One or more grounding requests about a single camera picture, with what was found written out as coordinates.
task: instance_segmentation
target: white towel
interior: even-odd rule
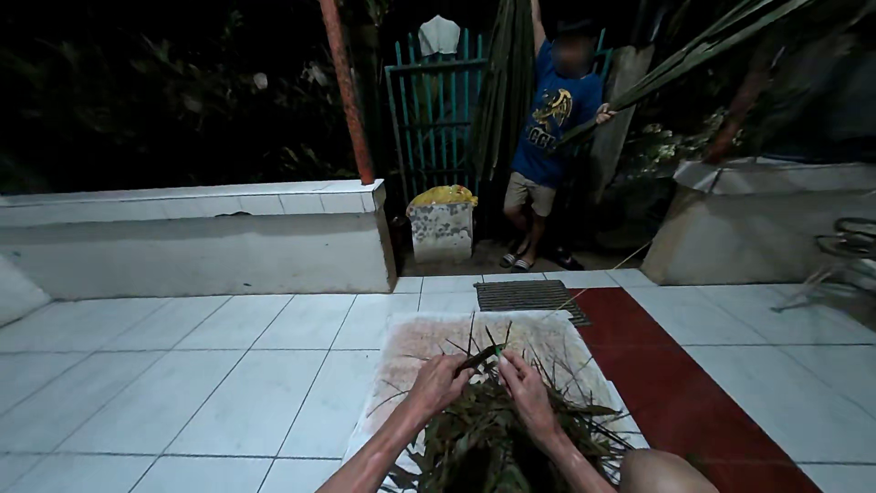
[[[420,50],[423,56],[433,53],[456,53],[459,43],[459,25],[452,20],[435,16],[420,26]]]

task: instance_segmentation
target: red tile strip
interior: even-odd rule
[[[703,464],[723,493],[820,491],[623,288],[576,301],[592,323],[578,331],[651,447]]]

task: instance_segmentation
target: yellow graphic print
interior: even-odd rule
[[[546,132],[551,132],[550,118],[554,117],[557,128],[572,113],[572,95],[565,89],[545,89],[541,95],[542,106],[533,111],[533,119],[539,125],[544,125]]]

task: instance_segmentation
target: person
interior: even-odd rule
[[[424,363],[405,400],[316,493],[377,491],[390,466],[420,430],[462,394],[463,387],[475,373],[468,368],[454,378],[456,369],[465,360],[464,354],[442,354]],[[498,370],[533,442],[556,465],[572,490],[575,493],[615,493],[560,427],[538,370],[508,350],[499,357]],[[620,493],[717,493],[717,489],[677,455],[632,450],[621,462]]]
[[[505,216],[524,238],[499,261],[512,272],[529,272],[535,263],[545,219],[570,161],[567,154],[547,152],[553,150],[565,130],[594,116],[601,125],[615,114],[608,104],[602,104],[602,80],[588,74],[597,34],[595,23],[591,19],[560,22],[551,43],[545,39],[539,0],[532,0],[532,13],[535,96],[512,158],[504,206]],[[527,198],[532,200],[531,214],[524,212]]]

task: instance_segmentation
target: blue t-shirt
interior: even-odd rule
[[[556,73],[551,61],[551,44],[541,44],[535,58],[535,96],[532,113],[520,134],[511,169],[552,189],[562,182],[568,155],[545,155],[545,150],[569,128],[597,114],[602,104],[602,80],[596,74],[582,79],[567,79]]]

